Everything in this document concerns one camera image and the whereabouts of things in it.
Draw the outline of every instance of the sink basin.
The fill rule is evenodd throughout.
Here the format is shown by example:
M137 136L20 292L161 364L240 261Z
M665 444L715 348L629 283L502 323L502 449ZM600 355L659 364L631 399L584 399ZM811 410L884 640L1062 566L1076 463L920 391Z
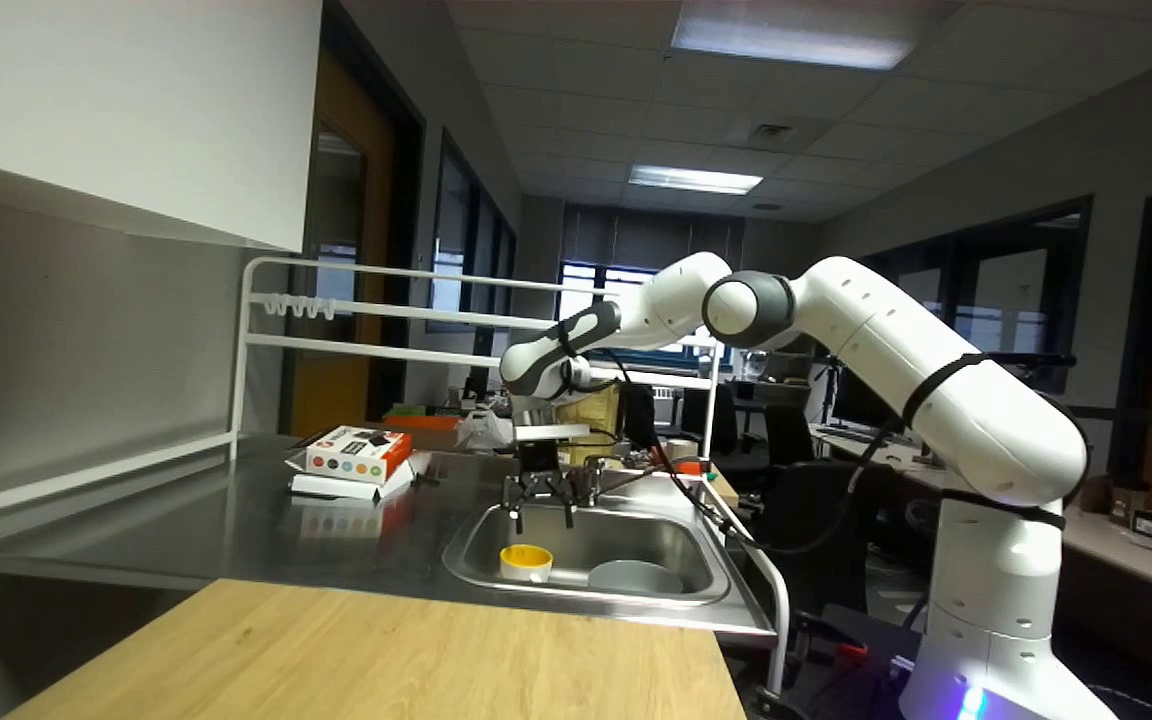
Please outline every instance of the sink basin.
M552 574L502 577L502 549L542 546ZM702 522L578 508L573 530L559 506L525 506L525 534L502 506L485 508L443 549L454 577L502 592L612 606L708 606L734 587L730 561Z

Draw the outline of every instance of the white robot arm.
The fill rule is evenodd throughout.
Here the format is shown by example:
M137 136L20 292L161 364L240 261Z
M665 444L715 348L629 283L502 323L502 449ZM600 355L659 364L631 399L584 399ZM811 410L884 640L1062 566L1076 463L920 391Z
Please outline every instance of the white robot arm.
M805 277L730 274L697 254L637 297L596 304L502 362L514 395L559 387L584 348L659 348L697 330L736 348L818 335L981 498L950 498L938 530L928 633L904 717L1114 717L1047 650L1062 584L1062 501L1082 484L1076 424L858 261Z

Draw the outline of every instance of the wooden table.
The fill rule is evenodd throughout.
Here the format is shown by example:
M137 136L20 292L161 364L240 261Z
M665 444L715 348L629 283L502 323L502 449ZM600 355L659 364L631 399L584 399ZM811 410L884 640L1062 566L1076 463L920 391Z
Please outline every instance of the wooden table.
M12 712L736 720L714 633L217 582Z

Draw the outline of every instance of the ceiling light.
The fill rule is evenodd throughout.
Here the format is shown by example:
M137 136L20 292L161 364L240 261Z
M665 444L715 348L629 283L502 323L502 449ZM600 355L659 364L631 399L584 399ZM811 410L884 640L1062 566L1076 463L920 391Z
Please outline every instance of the ceiling light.
M760 186L760 176L637 165L629 171L629 186L672 189L672 192L750 196Z
M683 0L672 47L785 63L897 68L950 0Z

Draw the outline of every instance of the ceiling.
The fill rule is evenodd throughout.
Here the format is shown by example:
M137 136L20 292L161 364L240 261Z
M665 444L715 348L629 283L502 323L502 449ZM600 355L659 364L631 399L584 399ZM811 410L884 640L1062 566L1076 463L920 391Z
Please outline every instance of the ceiling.
M897 72L672 51L681 0L448 10L525 192L612 207L819 223L1152 68L1152 0L955 0ZM631 165L763 186L653 192Z

